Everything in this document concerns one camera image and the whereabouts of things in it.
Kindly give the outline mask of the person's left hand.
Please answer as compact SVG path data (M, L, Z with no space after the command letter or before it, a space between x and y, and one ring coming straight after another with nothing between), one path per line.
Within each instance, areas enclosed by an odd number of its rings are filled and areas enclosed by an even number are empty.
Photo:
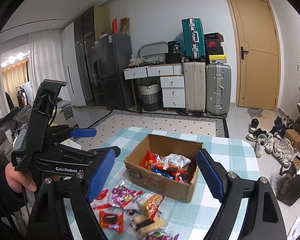
M16 193L21 193L23 187L35 192L37 186L30 171L15 171L11 163L5 167L5 176L9 187Z

